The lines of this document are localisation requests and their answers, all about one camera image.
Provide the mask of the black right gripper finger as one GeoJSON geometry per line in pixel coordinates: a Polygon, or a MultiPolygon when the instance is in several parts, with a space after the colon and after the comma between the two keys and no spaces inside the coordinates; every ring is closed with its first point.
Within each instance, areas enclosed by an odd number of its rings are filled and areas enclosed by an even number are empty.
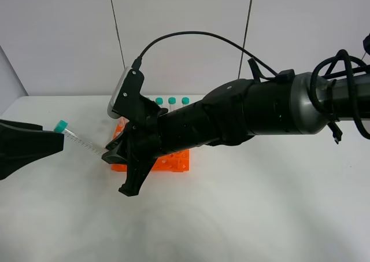
{"type": "Polygon", "coordinates": [[[120,157],[118,164],[127,166],[127,176],[125,183],[119,188],[119,192],[127,197],[138,195],[156,161],[157,158],[154,157],[135,157],[133,155],[120,157]]]}
{"type": "Polygon", "coordinates": [[[103,161],[108,164],[127,164],[127,134],[120,134],[106,145],[102,155],[103,161]]]}

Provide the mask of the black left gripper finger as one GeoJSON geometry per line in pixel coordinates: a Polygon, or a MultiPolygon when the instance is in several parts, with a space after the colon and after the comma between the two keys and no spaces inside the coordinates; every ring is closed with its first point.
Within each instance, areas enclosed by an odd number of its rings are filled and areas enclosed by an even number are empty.
{"type": "Polygon", "coordinates": [[[20,168],[63,151],[64,135],[37,124],[1,120],[1,179],[20,168]]]}

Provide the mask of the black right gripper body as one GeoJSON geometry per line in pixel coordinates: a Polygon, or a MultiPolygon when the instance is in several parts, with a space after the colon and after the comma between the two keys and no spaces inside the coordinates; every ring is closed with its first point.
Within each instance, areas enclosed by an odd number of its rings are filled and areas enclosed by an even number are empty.
{"type": "Polygon", "coordinates": [[[168,109],[156,100],[142,95],[123,96],[123,116],[129,120],[123,138],[128,169],[151,169],[159,157],[168,154],[160,124],[167,113],[168,109]]]}

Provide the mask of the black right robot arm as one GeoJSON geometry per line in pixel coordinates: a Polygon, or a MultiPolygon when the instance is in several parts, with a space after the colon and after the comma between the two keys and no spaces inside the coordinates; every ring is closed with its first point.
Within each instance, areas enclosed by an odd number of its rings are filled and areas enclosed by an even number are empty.
{"type": "Polygon", "coordinates": [[[311,135],[334,120],[350,120],[352,99],[362,119],[369,119],[369,74],[347,81],[320,78],[316,93],[326,108],[321,112],[309,98],[311,76],[257,83],[251,79],[228,82],[200,101],[169,112],[141,93],[143,74],[128,69],[109,104],[111,117],[128,120],[121,134],[106,145],[103,161],[125,164],[127,178],[120,187],[126,196],[139,193],[154,163],[161,156],[194,147],[237,146],[256,135],[311,135]]]}

